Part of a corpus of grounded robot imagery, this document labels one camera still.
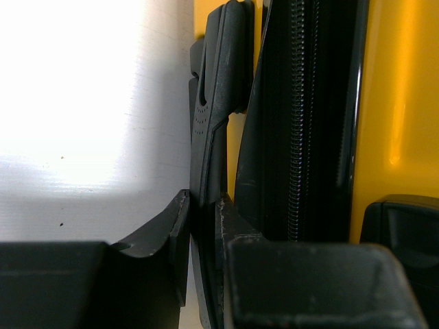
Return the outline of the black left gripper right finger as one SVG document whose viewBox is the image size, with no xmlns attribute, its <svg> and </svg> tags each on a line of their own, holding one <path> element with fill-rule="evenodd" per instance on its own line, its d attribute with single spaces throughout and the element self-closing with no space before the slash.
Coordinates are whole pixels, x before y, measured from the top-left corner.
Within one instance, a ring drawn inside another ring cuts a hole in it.
<svg viewBox="0 0 439 329">
<path fill-rule="evenodd" d="M 400 262 L 373 244 L 269 241 L 215 205 L 225 328 L 426 328 Z"/>
</svg>

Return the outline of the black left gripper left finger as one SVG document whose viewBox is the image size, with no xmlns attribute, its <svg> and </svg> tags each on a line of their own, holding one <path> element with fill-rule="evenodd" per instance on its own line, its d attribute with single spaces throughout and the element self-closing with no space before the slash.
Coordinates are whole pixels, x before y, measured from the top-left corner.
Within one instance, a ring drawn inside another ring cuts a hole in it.
<svg viewBox="0 0 439 329">
<path fill-rule="evenodd" d="M 1 244 L 2 328 L 177 328 L 189 192 L 120 241 Z"/>
</svg>

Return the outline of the yellow hard-shell suitcase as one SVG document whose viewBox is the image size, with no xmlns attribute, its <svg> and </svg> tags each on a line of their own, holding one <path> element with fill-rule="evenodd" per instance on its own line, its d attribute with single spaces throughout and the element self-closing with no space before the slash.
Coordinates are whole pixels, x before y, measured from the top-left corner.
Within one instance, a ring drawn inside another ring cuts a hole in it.
<svg viewBox="0 0 439 329">
<path fill-rule="evenodd" d="M 438 327 L 438 2 L 195 1 L 191 247 L 224 327 L 215 205 L 269 241 L 373 244 Z"/>
</svg>

